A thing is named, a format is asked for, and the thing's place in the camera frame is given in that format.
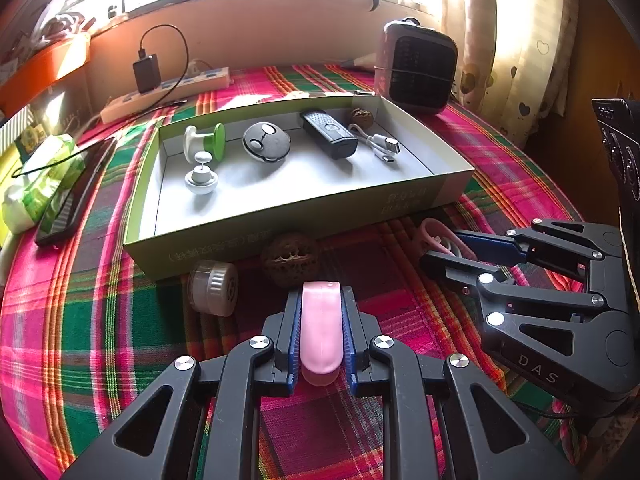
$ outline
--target cardboard box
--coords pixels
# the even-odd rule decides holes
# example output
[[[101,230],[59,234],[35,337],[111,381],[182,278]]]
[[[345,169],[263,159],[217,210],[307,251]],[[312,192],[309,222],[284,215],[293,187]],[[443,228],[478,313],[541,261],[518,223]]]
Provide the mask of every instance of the cardboard box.
[[[302,130],[300,112],[326,110],[342,124],[359,107],[371,111],[369,134],[395,137],[401,152],[385,164],[364,144],[331,160]],[[244,152],[242,134],[270,121],[291,137],[277,164]],[[223,123],[225,158],[213,167],[220,183],[193,195],[184,175],[182,135]],[[230,262],[259,254],[275,235],[298,231],[319,238],[454,202],[474,168],[422,123],[378,96],[328,96],[276,101],[160,126],[148,144],[133,192],[124,248],[153,280],[189,272],[201,259]]]

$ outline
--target pink object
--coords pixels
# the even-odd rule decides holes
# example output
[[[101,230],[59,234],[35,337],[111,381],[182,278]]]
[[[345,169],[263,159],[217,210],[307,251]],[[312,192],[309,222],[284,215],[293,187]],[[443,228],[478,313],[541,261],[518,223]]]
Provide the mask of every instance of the pink object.
[[[449,248],[443,245],[446,240],[460,250],[459,256],[467,260],[478,260],[476,254],[451,229],[435,218],[425,218],[414,234],[413,244],[417,258],[420,259],[427,251],[438,251],[455,256]]]
[[[339,282],[306,282],[302,286],[300,364],[313,386],[327,386],[340,373],[342,300]]]

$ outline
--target black remote control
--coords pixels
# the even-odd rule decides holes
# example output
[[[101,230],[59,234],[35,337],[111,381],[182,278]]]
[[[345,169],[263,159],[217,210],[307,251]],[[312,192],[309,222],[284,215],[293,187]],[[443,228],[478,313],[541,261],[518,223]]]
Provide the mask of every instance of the black remote control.
[[[300,115],[305,131],[331,158],[347,158],[355,153],[358,138],[327,112],[307,110]]]

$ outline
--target black phone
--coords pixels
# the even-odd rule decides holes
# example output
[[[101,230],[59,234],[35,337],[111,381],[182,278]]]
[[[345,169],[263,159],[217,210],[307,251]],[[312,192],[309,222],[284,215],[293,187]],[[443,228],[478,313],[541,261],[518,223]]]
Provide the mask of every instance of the black phone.
[[[58,190],[40,219],[36,244],[46,246],[68,239],[76,232],[102,170],[111,160],[116,147],[116,139],[96,142],[78,155],[84,162],[84,170],[73,165],[60,182]]]

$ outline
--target tablecloth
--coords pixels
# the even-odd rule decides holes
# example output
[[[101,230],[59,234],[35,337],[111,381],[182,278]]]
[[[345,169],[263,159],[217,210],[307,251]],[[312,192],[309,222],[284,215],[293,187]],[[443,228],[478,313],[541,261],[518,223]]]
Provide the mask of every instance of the tablecloth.
[[[266,67],[232,78],[229,88],[204,92],[178,111],[166,108],[123,125],[74,238],[44,250],[36,248],[33,232],[20,242],[0,312],[0,399],[15,436],[49,479],[59,478],[173,359],[224,354],[284,307],[286,291],[265,277],[258,258],[238,262],[238,306],[225,319],[188,307],[185,277],[151,282],[122,249],[132,186],[158,121],[372,87],[369,73],[333,65]],[[560,410],[558,401],[481,351],[473,302],[432,282],[408,254],[425,216],[501,234],[534,217],[578,219],[578,213],[529,158],[458,105],[418,118],[476,168],[465,193],[443,208],[321,240],[318,278],[352,286],[360,309],[413,350],[437,357],[463,352],[511,397]],[[529,265],[511,272],[521,285],[576,287]],[[572,463],[580,459],[586,441],[570,420],[537,423]],[[439,438],[436,446],[442,464]],[[292,398],[263,399],[259,468],[265,479],[381,479],[380,399],[350,396],[344,372],[326,388],[301,380]]]

